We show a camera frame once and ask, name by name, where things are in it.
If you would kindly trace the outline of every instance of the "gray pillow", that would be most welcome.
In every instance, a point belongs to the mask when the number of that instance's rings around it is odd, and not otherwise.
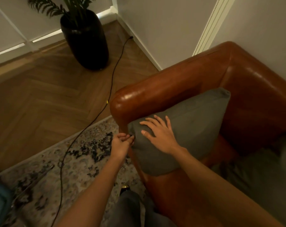
[[[272,145],[213,171],[286,226],[286,133]]]
[[[199,159],[213,148],[229,98],[229,91],[217,88],[184,100],[156,115],[164,121],[166,115],[170,118],[177,142]],[[158,176],[179,168],[172,156],[158,150],[141,134],[144,129],[154,136],[151,129],[139,124],[145,118],[128,124],[129,133],[135,136],[132,149],[141,169],[149,175]]]

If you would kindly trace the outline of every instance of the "sofa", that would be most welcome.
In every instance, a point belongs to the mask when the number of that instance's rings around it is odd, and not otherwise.
[[[213,150],[200,159],[206,166],[255,152],[286,131],[286,81],[230,41],[120,89],[110,110],[127,133],[129,122],[217,87],[231,98]],[[154,177],[131,149],[129,156],[161,214],[177,226],[222,226],[182,169]]]

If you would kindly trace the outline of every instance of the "shoe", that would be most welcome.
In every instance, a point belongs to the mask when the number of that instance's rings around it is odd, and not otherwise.
[[[121,194],[122,194],[123,192],[125,192],[125,191],[127,191],[127,190],[130,190],[129,185],[123,185],[123,186],[121,187],[121,190],[120,190],[120,196],[121,196]]]

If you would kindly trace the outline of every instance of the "black power cord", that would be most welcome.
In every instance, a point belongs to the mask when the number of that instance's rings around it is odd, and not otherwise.
[[[56,221],[56,219],[57,219],[57,217],[58,217],[58,215],[59,215],[61,206],[62,206],[62,199],[63,199],[62,169],[63,169],[63,166],[64,166],[65,157],[67,156],[67,153],[68,153],[69,149],[72,147],[72,145],[73,145],[74,142],[77,140],[77,138],[79,138],[79,136],[80,136],[89,126],[91,126],[91,125],[96,121],[96,119],[99,117],[99,115],[100,115],[100,114],[104,111],[104,109],[106,108],[106,106],[107,106],[107,104],[108,104],[108,102],[109,102],[109,99],[110,99],[110,97],[111,97],[111,91],[112,91],[112,85],[113,85],[114,73],[115,73],[116,67],[117,67],[119,61],[120,61],[121,58],[122,58],[122,55],[123,55],[123,52],[124,52],[124,47],[125,47],[126,43],[128,42],[128,40],[130,40],[130,39],[133,39],[133,36],[129,37],[129,38],[126,40],[126,42],[124,43],[121,56],[120,56],[120,58],[118,59],[118,62],[116,63],[116,66],[115,66],[115,68],[114,68],[114,70],[113,70],[113,72],[112,72],[110,92],[109,92],[109,97],[108,97],[108,100],[107,100],[106,105],[103,107],[103,109],[102,109],[102,110],[100,111],[100,113],[97,115],[97,117],[96,117],[90,124],[88,124],[87,127],[84,128],[84,129],[77,135],[77,137],[73,140],[73,142],[72,142],[72,143],[69,145],[69,147],[67,148],[67,151],[65,152],[65,155],[64,155],[64,157],[63,157],[63,159],[62,159],[62,161],[61,161],[61,165],[60,165],[61,198],[60,198],[60,204],[59,204],[59,207],[58,207],[57,214],[56,214],[56,216],[54,217],[54,220],[53,220],[53,222],[52,222],[52,224],[51,224],[51,227],[54,226],[54,222]]]

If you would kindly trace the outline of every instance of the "black plant pot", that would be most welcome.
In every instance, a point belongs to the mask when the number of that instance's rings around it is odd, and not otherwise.
[[[107,65],[109,52],[103,27],[97,15],[86,10],[88,26],[75,29],[68,18],[61,17],[61,29],[77,61],[90,70],[99,70]]]

